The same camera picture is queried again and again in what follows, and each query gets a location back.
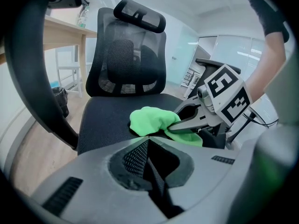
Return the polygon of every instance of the green microfiber cloth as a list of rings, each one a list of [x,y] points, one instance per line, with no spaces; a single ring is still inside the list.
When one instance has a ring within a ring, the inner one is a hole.
[[[139,136],[156,133],[162,129],[176,142],[202,147],[202,139],[195,133],[174,134],[167,130],[168,126],[180,120],[179,116],[172,111],[147,106],[131,113],[130,129]]]

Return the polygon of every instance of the black cable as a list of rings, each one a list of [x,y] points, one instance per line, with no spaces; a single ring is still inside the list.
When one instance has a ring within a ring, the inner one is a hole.
[[[255,123],[255,124],[262,125],[262,126],[264,126],[264,127],[268,127],[268,128],[271,127],[272,125],[274,125],[275,123],[278,122],[278,119],[277,119],[277,120],[275,120],[275,121],[273,121],[273,122],[271,122],[271,123],[268,123],[268,124],[262,124],[262,123],[260,123],[260,122],[257,122],[256,120],[252,119],[251,117],[248,117],[246,114],[243,114],[243,116],[244,116],[246,119],[250,120],[251,122],[253,122],[253,123]]]

